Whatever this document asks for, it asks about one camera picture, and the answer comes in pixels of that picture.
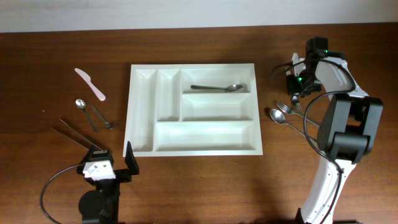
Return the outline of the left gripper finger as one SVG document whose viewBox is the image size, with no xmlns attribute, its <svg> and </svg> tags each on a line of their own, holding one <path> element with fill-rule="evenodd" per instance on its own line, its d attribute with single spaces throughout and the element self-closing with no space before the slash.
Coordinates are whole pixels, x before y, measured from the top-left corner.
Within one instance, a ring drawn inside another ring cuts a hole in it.
<svg viewBox="0 0 398 224">
<path fill-rule="evenodd" d="M 139 175 L 139 166 L 134 157 L 130 141 L 127 142 L 126 146 L 125 163 L 130 175 Z"/>
<path fill-rule="evenodd" d="M 96 146 L 91 146 L 88 151 L 88 159 L 104 159 L 108 156 L 107 150 L 101 150 Z"/>
</svg>

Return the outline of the steel tweezers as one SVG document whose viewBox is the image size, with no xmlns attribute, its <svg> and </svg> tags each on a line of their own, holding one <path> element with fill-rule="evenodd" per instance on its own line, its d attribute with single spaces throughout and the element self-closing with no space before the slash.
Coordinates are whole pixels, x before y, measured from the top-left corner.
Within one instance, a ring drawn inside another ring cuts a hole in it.
<svg viewBox="0 0 398 224">
<path fill-rule="evenodd" d="M 95 142 L 93 142 L 90 138 L 87 138 L 84 134 L 82 134 L 81 132 L 79 132 L 78 128 L 72 124 L 71 122 L 69 122 L 68 120 L 59 119 L 61 121 L 61 123 L 63 123 L 67 129 L 72 132 L 71 134 L 67 133 L 66 131 L 63 131 L 59 128 L 56 127 L 51 127 L 50 129 L 64 137 L 66 137 L 67 139 L 73 141 L 74 143 L 77 143 L 78 145 L 80 145 L 81 147 L 85 147 L 88 149 L 88 144 L 90 146 L 95 147 L 95 149 L 97 151 L 102 151 L 103 148 L 100 147 L 99 145 L 97 145 Z"/>
</svg>

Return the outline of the steel fork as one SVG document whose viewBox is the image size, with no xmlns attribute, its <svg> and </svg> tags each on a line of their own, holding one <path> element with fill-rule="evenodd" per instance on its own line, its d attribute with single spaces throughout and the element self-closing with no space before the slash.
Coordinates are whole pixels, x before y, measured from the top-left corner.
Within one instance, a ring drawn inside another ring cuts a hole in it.
<svg viewBox="0 0 398 224">
<path fill-rule="evenodd" d="M 292 102 L 292 106 L 296 109 L 296 110 L 301 110 L 301 104 L 300 104 L 300 100 L 299 100 L 299 96 L 298 95 L 294 95 L 291 99 Z"/>
<path fill-rule="evenodd" d="M 281 102 L 279 100 L 276 101 L 276 105 L 279 109 L 281 109 L 286 114 L 294 114 L 294 115 L 297 115 L 297 116 L 303 118 L 303 114 L 301 112 L 295 111 L 294 109 L 290 108 L 289 106 L 287 106 L 286 104 L 284 104 L 283 102 Z M 315 121 L 311 118 L 307 118 L 307 121 L 309 123 L 312 123 L 316 127 L 320 127 L 320 123 L 318 121 Z"/>
</svg>

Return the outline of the steel tablespoon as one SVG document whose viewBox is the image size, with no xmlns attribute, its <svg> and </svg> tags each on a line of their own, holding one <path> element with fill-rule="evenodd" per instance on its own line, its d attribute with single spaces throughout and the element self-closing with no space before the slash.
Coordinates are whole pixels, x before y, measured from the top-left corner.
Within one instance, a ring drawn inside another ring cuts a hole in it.
<svg viewBox="0 0 398 224">
<path fill-rule="evenodd" d="M 271 119 L 277 123 L 277 124 L 284 124 L 290 128 L 292 128 L 293 130 L 295 130 L 296 132 L 298 132 L 299 134 L 301 134 L 303 137 L 305 137 L 305 134 L 303 131 L 297 129 L 296 127 L 294 127 L 293 125 L 291 125 L 290 123 L 287 122 L 287 120 L 285 119 L 285 116 L 283 115 L 283 113 L 277 109 L 270 109 L 269 111 L 269 115 L 271 117 Z"/>
<path fill-rule="evenodd" d="M 201 85 L 191 85 L 190 88 L 192 90 L 222 90 L 224 92 L 229 93 L 229 92 L 236 92 L 242 90 L 244 87 L 240 84 L 232 84 L 225 88 L 217 86 L 201 86 Z"/>
</svg>

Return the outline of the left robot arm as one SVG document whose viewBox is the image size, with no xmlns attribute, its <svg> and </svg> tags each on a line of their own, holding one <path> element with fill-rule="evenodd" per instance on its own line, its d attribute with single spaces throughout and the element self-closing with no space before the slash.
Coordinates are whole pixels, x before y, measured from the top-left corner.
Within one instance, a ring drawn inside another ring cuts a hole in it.
<svg viewBox="0 0 398 224">
<path fill-rule="evenodd" d="M 78 209 L 83 223 L 117 223 L 119 211 L 120 185 L 132 180 L 139 174 L 139 166 L 132 152 L 131 143 L 127 143 L 124 158 L 125 169 L 113 169 L 113 156 L 110 151 L 99 151 L 90 147 L 78 165 L 76 172 L 95 187 L 84 193 Z"/>
</svg>

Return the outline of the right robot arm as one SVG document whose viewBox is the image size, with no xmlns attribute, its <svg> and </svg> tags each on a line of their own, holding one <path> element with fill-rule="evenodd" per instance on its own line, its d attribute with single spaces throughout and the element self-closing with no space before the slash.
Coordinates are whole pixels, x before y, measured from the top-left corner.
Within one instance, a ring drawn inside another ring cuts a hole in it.
<svg viewBox="0 0 398 224">
<path fill-rule="evenodd" d="M 330 99 L 316 139 L 304 134 L 320 155 L 320 163 L 310 195 L 297 210 L 295 222 L 333 223 L 334 209 L 348 176 L 373 149 L 383 102 L 359 87 L 345 56 L 329 50 L 324 37 L 309 39 L 305 57 L 293 54 L 285 72 L 293 106 L 298 105 L 297 97 L 321 90 L 325 92 L 316 99 Z"/>
</svg>

